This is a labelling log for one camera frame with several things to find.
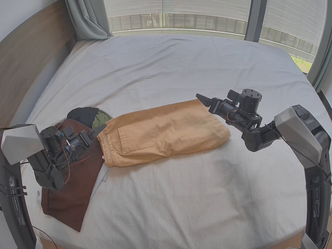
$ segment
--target green lawn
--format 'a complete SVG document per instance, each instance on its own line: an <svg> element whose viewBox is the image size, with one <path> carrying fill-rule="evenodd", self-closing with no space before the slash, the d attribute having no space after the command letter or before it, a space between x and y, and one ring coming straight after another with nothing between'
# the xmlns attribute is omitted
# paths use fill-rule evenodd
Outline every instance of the green lawn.
<svg viewBox="0 0 332 249"><path fill-rule="evenodd" d="M300 58L300 57L296 57L296 56L291 56L291 58L293 59L293 61L295 62L295 64L297 64L297 66L301 69L301 71L303 73L308 73L312 63Z"/></svg>

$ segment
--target wooden headboard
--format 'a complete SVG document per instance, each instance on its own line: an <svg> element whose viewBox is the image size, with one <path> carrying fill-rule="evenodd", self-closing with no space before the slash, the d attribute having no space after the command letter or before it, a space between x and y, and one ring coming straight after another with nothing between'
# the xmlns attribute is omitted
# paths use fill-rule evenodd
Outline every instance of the wooden headboard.
<svg viewBox="0 0 332 249"><path fill-rule="evenodd" d="M30 86L74 34L66 4L59 0L0 42L0 128L10 125Z"/></svg>

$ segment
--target maroon cloth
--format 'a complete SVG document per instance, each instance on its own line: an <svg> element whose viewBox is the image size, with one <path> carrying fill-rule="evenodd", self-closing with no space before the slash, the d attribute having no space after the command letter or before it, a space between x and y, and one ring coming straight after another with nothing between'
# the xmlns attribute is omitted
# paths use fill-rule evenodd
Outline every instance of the maroon cloth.
<svg viewBox="0 0 332 249"><path fill-rule="evenodd" d="M67 126L72 126L76 134L82 130L88 131L90 129L72 119L66 119L63 123L56 125L60 131ZM102 159L103 152L97 139L95 139L89 150L91 153L89 158L80 163L70 165L69 180L60 191L47 188L42 190L41 204L44 214L56 218L78 232L81 230L93 186L104 162ZM81 159L88 155L88 152L84 153ZM68 169L64 172L64 181L67 178Z"/></svg>

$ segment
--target tan pants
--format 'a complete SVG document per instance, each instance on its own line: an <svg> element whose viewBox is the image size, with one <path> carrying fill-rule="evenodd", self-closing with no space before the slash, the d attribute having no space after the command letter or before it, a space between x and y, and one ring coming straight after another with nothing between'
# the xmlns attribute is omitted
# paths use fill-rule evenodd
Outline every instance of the tan pants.
<svg viewBox="0 0 332 249"><path fill-rule="evenodd" d="M199 100L124 114L106 124L98 139L108 167L199 152L230 137L229 129Z"/></svg>

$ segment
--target white bed sheet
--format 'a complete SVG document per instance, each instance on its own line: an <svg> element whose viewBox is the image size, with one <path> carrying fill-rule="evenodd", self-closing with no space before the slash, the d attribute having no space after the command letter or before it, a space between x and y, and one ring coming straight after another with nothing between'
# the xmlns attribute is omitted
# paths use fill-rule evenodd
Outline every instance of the white bed sheet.
<svg viewBox="0 0 332 249"><path fill-rule="evenodd" d="M332 134L330 118L281 48L193 35L136 35L78 43L28 122L39 130L92 106L113 117L229 89L259 91L263 124L301 104ZM144 165L112 167L90 200L81 232L44 215L22 167L31 222L67 248L264 248L305 227L303 167L283 141L249 152L229 127L222 146Z"/></svg>

